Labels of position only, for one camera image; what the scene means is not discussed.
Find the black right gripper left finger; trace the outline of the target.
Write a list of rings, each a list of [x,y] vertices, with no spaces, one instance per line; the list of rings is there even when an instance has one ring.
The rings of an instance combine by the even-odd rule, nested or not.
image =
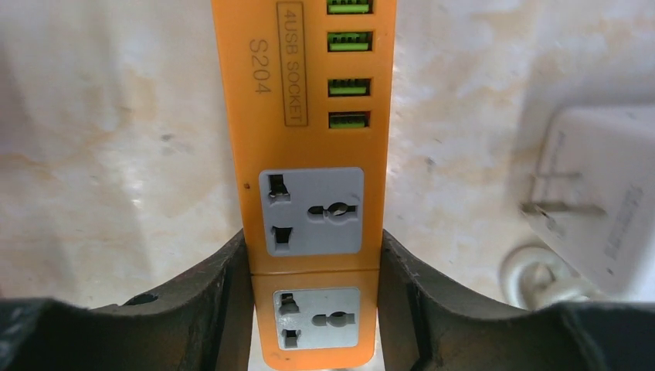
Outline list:
[[[202,262],[122,305],[1,302],[3,370],[245,370],[254,297],[237,233]]]

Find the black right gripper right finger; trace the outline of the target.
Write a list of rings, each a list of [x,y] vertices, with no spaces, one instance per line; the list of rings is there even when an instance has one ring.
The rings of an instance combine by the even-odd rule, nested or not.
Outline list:
[[[525,311],[382,237],[378,322],[388,370],[652,370],[654,306],[561,302]]]

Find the white cube socket adapter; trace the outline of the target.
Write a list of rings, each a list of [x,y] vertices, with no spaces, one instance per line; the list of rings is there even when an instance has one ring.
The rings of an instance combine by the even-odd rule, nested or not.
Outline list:
[[[521,211],[602,294],[654,299],[654,107],[570,107],[551,120]]]

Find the orange power strip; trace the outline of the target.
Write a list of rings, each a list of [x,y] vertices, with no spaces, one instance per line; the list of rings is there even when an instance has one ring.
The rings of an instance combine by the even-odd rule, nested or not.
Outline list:
[[[265,363],[346,369],[375,350],[394,1],[214,1]]]

